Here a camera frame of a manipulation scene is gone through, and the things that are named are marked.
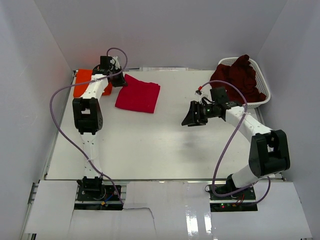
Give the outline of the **bright red t shirt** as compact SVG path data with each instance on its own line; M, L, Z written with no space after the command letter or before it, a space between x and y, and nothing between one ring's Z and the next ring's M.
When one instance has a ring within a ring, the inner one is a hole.
M153 82L140 81L129 74L124 75L124 80L127 86L119 91L115 107L121 110L153 114L161 86Z

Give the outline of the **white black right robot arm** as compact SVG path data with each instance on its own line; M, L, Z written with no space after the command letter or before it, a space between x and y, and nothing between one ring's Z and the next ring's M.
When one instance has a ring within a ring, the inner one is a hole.
M190 102L182 126L204 126L210 118L220 118L234 126L234 131L240 132L250 144L248 164L230 174L224 185L212 183L207 188L209 193L236 200L260 179L290 168L288 140L283 130L273 130L260 123L248 113L246 104L230 100L224 87L212 88L211 100L200 89L196 94L200 100Z

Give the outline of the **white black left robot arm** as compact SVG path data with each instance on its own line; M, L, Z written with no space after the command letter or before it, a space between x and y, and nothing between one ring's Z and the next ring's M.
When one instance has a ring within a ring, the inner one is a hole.
M123 68L117 56L104 55L100 64L90 74L91 82L80 97L72 101L75 128L78 130L86 163L84 177L78 180L85 195L94 200L102 200L107 195L103 185L103 172L100 167L100 150L98 132L103 128L103 115L100 98L107 87L125 87L127 82L122 73Z

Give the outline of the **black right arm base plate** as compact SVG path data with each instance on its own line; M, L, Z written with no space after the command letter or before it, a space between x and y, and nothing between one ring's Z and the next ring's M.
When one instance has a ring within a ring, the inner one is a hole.
M209 193L210 211L212 213L257 212L256 194L253 187L249 187L235 195L218 197L213 194L209 184L204 188Z

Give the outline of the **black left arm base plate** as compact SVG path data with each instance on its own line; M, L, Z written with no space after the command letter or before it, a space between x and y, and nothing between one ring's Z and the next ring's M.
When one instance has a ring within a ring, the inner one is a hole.
M86 211L121 211L121 185L102 185L102 191L86 191L82 186L77 189L74 203L75 210Z

